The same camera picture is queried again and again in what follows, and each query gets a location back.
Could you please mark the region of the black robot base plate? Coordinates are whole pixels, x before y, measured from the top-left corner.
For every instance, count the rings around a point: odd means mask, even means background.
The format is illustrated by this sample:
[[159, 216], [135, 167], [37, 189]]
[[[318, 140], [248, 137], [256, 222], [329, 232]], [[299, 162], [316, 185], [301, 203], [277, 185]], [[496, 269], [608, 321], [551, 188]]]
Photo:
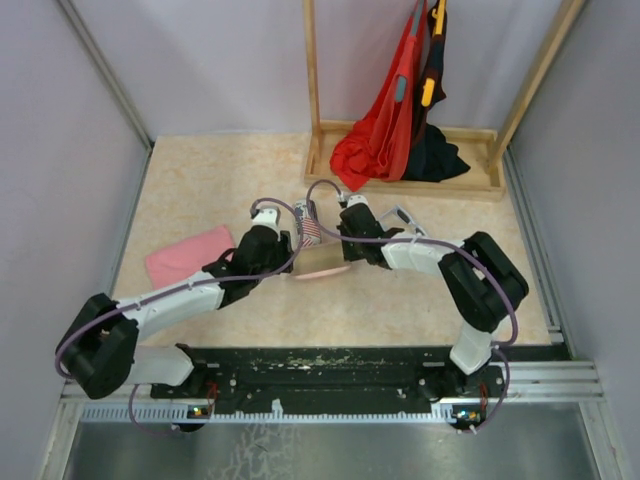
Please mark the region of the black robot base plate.
[[498, 398], [502, 362], [466, 376], [446, 347], [194, 348], [195, 377], [155, 384], [154, 399], [198, 399], [221, 414], [428, 413], [444, 398]]

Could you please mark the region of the pink glasses case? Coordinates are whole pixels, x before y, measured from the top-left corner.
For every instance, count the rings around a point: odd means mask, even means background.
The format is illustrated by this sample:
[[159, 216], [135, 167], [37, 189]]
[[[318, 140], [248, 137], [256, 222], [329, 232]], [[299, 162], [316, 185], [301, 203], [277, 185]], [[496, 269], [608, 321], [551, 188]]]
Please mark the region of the pink glasses case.
[[293, 264], [291, 276], [310, 280], [343, 273], [351, 267], [344, 259], [340, 242], [322, 243], [303, 248]]

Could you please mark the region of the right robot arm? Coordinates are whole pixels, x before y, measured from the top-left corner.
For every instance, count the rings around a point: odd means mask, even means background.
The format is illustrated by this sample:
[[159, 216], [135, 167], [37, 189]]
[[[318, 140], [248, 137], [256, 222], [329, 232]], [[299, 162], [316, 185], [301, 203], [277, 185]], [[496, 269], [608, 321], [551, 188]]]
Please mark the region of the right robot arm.
[[463, 320], [449, 353], [454, 365], [446, 372], [447, 384], [458, 395], [473, 393], [482, 383], [480, 368], [497, 344], [494, 332], [529, 294], [524, 276], [486, 232], [455, 244], [428, 237], [403, 211], [398, 214], [411, 232], [384, 228], [361, 198], [344, 201], [341, 207], [338, 231], [345, 260], [444, 280]]

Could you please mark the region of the white frame sunglasses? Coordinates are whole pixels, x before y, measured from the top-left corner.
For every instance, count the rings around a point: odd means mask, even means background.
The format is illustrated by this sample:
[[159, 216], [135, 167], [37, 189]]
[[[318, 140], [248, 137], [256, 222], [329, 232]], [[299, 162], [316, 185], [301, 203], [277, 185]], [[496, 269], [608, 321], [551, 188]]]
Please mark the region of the white frame sunglasses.
[[395, 205], [382, 215], [378, 217], [378, 222], [385, 226], [386, 220], [391, 220], [395, 218], [401, 222], [403, 222], [406, 226], [409, 227], [409, 230], [412, 231], [415, 235], [427, 236], [426, 230], [413, 218], [413, 216], [401, 205]]

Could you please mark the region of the flag print glasses case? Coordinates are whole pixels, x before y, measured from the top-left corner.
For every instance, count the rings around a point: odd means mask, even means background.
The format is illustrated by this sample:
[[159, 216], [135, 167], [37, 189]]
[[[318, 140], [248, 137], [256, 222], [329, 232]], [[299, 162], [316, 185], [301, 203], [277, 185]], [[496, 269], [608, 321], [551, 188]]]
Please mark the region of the flag print glasses case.
[[307, 202], [305, 199], [296, 200], [293, 209], [297, 221], [301, 224], [301, 233], [298, 235], [299, 243], [303, 248], [314, 247], [322, 242], [322, 234], [315, 224], [318, 217], [317, 207], [313, 200]]

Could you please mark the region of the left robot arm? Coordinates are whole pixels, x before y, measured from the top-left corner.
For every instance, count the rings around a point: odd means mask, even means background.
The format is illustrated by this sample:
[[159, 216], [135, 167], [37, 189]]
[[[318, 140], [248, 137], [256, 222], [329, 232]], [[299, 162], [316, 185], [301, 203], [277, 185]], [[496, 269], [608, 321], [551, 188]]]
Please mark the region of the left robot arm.
[[197, 396], [208, 384], [205, 361], [185, 344], [145, 347], [143, 340], [244, 299], [263, 279], [290, 272], [293, 254], [288, 232], [254, 225], [237, 248], [183, 281], [129, 300], [96, 294], [58, 344], [56, 371], [91, 399], [124, 385], [164, 385]]

